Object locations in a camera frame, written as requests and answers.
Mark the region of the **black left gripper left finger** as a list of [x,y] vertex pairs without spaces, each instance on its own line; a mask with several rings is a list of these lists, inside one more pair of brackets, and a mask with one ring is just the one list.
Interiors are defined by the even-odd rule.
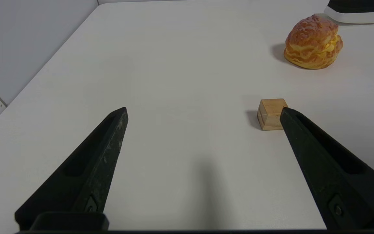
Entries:
[[20,230],[108,230],[103,213],[129,116],[111,112],[15,212]]

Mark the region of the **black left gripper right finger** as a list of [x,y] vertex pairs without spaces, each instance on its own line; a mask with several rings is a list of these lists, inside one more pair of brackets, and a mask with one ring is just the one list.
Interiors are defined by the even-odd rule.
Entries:
[[282,128],[328,230],[374,230],[374,170],[302,113]]

